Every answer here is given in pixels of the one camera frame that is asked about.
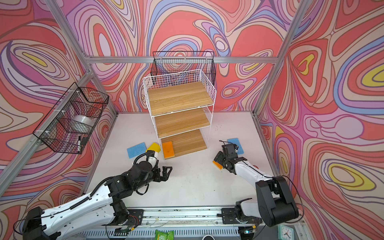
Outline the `orange sponge with pale back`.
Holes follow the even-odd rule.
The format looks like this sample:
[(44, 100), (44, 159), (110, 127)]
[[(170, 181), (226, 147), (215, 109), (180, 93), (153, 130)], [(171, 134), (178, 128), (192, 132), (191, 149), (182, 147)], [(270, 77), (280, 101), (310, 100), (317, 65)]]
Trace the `orange sponge with pale back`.
[(170, 159), (175, 157), (175, 151), (174, 151), (172, 141), (163, 142), (162, 147), (163, 147), (163, 154), (165, 159)]

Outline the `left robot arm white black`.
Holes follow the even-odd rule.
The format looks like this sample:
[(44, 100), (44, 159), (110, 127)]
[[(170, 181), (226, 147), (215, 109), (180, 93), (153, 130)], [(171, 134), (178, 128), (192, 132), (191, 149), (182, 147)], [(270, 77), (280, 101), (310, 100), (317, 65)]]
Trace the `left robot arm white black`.
[(151, 182), (166, 182), (172, 167), (159, 167), (155, 151), (137, 156), (132, 167), (120, 175), (100, 181), (88, 194), (57, 207), (33, 208), (15, 233), (24, 240), (64, 240), (97, 226), (126, 225), (132, 217), (123, 199)]

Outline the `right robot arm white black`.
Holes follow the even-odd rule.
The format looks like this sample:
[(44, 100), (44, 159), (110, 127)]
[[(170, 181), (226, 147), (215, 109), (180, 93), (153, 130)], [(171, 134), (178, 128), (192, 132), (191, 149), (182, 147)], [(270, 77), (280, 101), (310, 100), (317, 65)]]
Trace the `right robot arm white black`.
[(225, 142), (213, 163), (219, 169), (243, 178), (256, 190), (256, 198), (236, 202), (231, 214), (241, 224), (261, 219), (268, 227), (286, 223), (299, 217), (299, 209), (291, 189), (283, 176), (270, 176), (246, 158), (238, 156), (238, 145)]

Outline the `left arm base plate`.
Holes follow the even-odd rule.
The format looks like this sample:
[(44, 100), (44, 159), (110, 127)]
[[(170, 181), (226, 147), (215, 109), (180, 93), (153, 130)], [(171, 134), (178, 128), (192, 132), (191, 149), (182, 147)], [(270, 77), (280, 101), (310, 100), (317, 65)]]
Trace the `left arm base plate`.
[(143, 209), (128, 209), (114, 213), (114, 218), (110, 226), (137, 227), (142, 224), (144, 216)]

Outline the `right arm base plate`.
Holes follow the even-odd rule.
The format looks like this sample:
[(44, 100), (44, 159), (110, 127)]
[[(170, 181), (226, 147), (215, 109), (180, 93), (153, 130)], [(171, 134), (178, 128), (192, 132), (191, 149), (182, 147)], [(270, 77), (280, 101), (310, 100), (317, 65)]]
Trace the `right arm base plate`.
[(221, 213), (217, 214), (217, 217), (221, 218), (225, 225), (253, 224), (258, 226), (263, 222), (261, 218), (244, 215), (238, 208), (222, 208)]

